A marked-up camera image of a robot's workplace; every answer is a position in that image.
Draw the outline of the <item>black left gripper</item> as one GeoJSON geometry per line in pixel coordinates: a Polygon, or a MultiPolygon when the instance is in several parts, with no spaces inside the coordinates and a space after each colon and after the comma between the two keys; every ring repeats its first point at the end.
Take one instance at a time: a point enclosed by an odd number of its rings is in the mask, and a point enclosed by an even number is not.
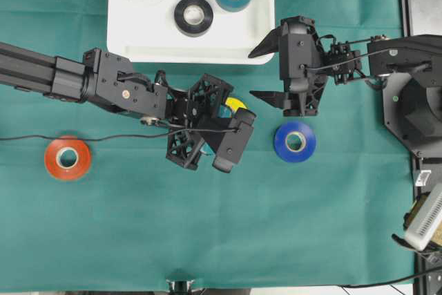
{"type": "Polygon", "coordinates": [[[169,130],[166,158],[184,169],[196,170],[205,144],[203,132],[221,131],[221,126],[211,126],[208,121],[218,117],[218,111],[233,86],[224,80],[204,74],[187,90],[172,88],[166,73],[159,70],[155,83],[167,88],[166,115],[154,121],[156,126],[169,130]]]}

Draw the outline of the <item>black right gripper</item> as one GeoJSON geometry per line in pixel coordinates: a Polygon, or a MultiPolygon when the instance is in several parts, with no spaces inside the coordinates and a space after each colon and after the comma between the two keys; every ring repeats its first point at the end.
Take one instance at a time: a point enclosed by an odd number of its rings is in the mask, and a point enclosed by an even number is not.
{"type": "Polygon", "coordinates": [[[330,50],[323,48],[313,19],[290,17],[271,30],[249,53],[253,59],[279,53],[280,79],[284,92],[249,91],[285,117],[316,116],[320,99],[330,76],[353,79],[354,71],[362,68],[359,50],[333,42],[330,50]]]}

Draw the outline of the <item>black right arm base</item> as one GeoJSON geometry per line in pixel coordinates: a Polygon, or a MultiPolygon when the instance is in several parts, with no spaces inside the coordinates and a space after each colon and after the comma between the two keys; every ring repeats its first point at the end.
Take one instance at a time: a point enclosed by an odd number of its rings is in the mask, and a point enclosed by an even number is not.
{"type": "Polygon", "coordinates": [[[418,158],[441,157],[441,87],[422,87],[406,73],[382,91],[383,120],[390,133],[418,158]]]}

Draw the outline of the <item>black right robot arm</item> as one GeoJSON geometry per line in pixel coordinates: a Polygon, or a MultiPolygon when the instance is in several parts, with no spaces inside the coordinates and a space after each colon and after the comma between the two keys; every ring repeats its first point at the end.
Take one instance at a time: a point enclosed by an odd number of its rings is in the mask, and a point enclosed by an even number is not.
{"type": "Polygon", "coordinates": [[[352,41],[319,36],[315,23],[305,16],[282,19],[249,53],[250,58],[279,55],[283,90],[251,94],[285,117],[316,116],[329,78],[336,85],[362,81],[381,91],[391,75],[407,73],[423,88],[441,86],[441,36],[373,36],[364,39],[367,52],[362,53],[352,49],[352,41]]]}

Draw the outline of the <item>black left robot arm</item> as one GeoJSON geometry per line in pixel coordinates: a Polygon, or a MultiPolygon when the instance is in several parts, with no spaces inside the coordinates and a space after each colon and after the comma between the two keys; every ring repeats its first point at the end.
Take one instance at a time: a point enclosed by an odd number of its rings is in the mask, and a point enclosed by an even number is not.
{"type": "Polygon", "coordinates": [[[239,161],[234,149],[238,121],[218,116],[233,88],[210,75],[184,90],[173,88],[163,70],[149,79],[129,59],[99,48],[75,61],[1,44],[1,83],[63,102],[89,102],[166,128],[166,157],[185,169],[197,169],[205,144],[215,153],[217,170],[228,173],[239,161]]]}

